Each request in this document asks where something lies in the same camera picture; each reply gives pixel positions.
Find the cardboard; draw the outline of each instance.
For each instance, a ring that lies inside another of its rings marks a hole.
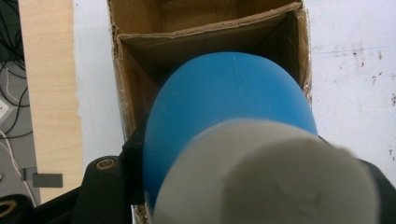
[[[110,0],[125,137],[186,61],[217,51],[266,57],[309,93],[306,14],[291,0]]]

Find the blue ball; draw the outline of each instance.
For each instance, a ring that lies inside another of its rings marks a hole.
[[[190,140],[230,119],[272,120],[317,135],[302,90],[276,63],[237,52],[195,58],[170,76],[148,118],[143,178],[150,210],[155,210],[163,180]]]

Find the wooden board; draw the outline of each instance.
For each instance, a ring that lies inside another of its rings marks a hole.
[[[64,175],[63,188],[40,189],[44,203],[82,180],[73,1],[20,1],[20,13],[37,169]]]

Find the white surface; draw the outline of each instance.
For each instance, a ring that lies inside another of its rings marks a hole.
[[[305,0],[318,132],[396,186],[396,2]]]
[[[83,170],[102,156],[116,155],[124,143],[106,0],[74,0],[78,113]]]

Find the black cable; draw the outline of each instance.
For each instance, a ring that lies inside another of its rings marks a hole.
[[[22,71],[26,71],[23,60],[14,60],[13,61],[17,67],[19,67]]]
[[[13,53],[15,50],[12,48],[12,46],[10,46],[6,40],[4,39],[0,39],[0,43],[8,50],[8,53],[12,53],[12,55],[14,56],[15,53]]]
[[[13,3],[14,5],[18,5],[17,2],[11,2],[11,1],[3,1],[3,2],[6,3],[10,8],[12,8],[12,10],[15,12],[15,14],[18,15],[18,17],[20,16],[20,12],[14,6],[11,5],[11,3]]]
[[[22,31],[21,29],[19,29],[17,31],[17,33],[14,36],[14,42],[15,42],[15,47],[17,52],[23,56],[23,58],[21,59],[22,61],[24,61],[24,53],[23,53],[23,41],[22,41]]]
[[[22,78],[22,79],[27,79],[27,77],[23,77],[23,76],[21,76],[21,75],[18,75],[18,74],[16,74],[16,73],[14,73],[13,71],[9,70],[9,69],[8,69],[8,72],[9,72],[12,76],[14,76],[14,77],[18,77],[18,78]]]
[[[1,12],[1,10],[0,10],[0,21],[3,23],[3,25],[5,27],[6,35],[7,35],[7,38],[8,38],[8,45],[9,45],[9,48],[12,50],[12,49],[14,49],[13,48],[14,46],[12,46],[11,35],[9,34],[9,30],[7,28],[7,23],[6,23],[6,20],[3,17],[3,13]]]
[[[22,137],[27,136],[27,135],[29,135],[31,133],[33,133],[33,131],[30,131],[29,133],[24,133],[24,134],[21,134],[21,135],[17,135],[17,136],[7,136],[6,138],[5,137],[0,137],[0,140],[22,138]]]
[[[22,99],[23,99],[23,95],[24,95],[26,92],[27,92],[27,87],[26,87],[26,89],[23,91],[23,93],[22,93],[22,95],[21,95],[20,102],[19,102],[18,109],[17,109],[17,115],[15,116],[14,122],[12,123],[11,127],[10,127],[8,130],[6,130],[6,131],[4,132],[4,134],[8,134],[9,132],[11,132],[11,131],[14,129],[15,124],[17,123],[18,118],[19,118],[19,116],[20,116],[21,102],[22,102]]]
[[[2,63],[2,67],[0,68],[0,77],[1,77],[1,75],[2,75],[2,71],[3,71],[3,69],[4,69],[5,67],[6,67],[6,64],[5,64],[5,63]],[[6,99],[6,101],[9,102],[11,105],[15,105],[15,106],[17,106],[17,107],[28,107],[28,106],[30,106],[30,104],[29,104],[29,105],[21,105],[21,101],[19,101],[18,104],[15,104],[15,103],[12,102],[11,100],[9,100],[9,98],[7,97],[7,95],[3,92],[3,89],[2,89],[2,87],[1,87],[1,85],[0,85],[0,93],[3,95],[4,99]]]

